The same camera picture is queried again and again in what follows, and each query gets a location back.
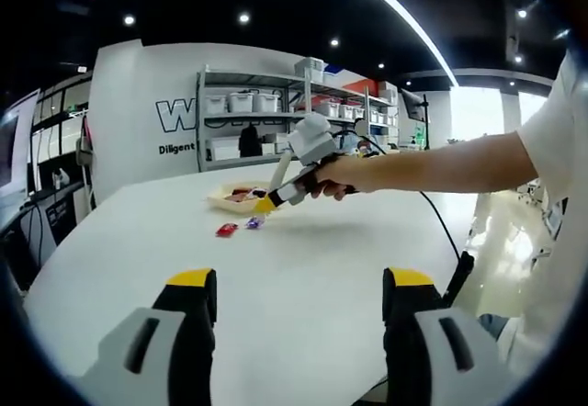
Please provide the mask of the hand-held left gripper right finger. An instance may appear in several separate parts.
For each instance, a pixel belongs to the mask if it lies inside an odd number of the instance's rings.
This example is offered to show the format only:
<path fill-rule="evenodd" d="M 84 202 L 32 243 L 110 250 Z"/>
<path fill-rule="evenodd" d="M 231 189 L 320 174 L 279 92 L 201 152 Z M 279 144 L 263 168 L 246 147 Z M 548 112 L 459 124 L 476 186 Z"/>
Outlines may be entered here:
<path fill-rule="evenodd" d="M 479 321 L 418 271 L 383 272 L 388 405 L 498 405 L 501 361 Z"/>

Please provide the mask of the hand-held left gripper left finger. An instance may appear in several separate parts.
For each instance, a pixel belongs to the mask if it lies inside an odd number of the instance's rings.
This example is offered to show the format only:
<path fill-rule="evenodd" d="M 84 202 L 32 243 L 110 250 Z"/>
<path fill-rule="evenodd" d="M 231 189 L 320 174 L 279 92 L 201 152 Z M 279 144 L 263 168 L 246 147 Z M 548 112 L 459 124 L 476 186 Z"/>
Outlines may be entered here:
<path fill-rule="evenodd" d="M 172 276 L 103 337 L 81 391 L 93 405 L 210 405 L 216 321 L 215 270 Z"/>

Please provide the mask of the person's right hand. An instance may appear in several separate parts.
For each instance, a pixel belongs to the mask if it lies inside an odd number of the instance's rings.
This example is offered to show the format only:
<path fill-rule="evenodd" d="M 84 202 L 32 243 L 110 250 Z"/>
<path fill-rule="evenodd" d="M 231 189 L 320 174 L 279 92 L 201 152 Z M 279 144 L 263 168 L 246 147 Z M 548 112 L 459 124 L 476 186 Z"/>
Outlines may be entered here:
<path fill-rule="evenodd" d="M 353 156 L 342 156 L 335 161 L 322 165 L 315 173 L 317 186 L 311 196 L 319 195 L 342 200 L 349 187 L 355 191 L 370 193 L 375 190 L 373 175 L 368 159 Z"/>

